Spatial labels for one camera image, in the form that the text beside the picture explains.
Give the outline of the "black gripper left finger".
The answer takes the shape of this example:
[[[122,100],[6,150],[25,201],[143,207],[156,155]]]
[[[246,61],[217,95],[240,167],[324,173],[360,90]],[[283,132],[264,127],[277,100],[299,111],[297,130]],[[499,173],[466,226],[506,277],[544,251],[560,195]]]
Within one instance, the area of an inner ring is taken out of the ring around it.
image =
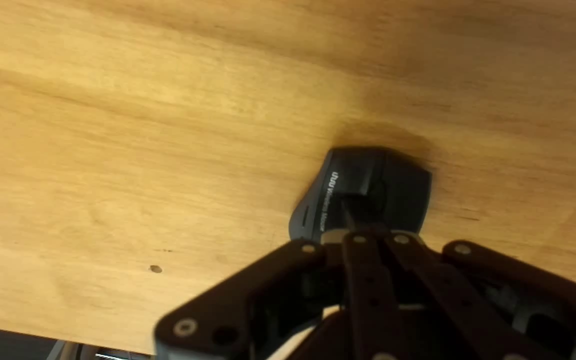
[[[293,337],[293,360],[403,360],[403,319],[384,233],[293,241],[154,329],[156,360],[267,360]]]

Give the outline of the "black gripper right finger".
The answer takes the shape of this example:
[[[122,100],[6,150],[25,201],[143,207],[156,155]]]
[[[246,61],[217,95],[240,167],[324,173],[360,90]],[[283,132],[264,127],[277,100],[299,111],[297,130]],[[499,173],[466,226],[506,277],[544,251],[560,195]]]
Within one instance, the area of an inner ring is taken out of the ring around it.
[[[431,251],[387,236],[395,262],[429,294],[475,360],[576,360],[576,282],[471,241]]]

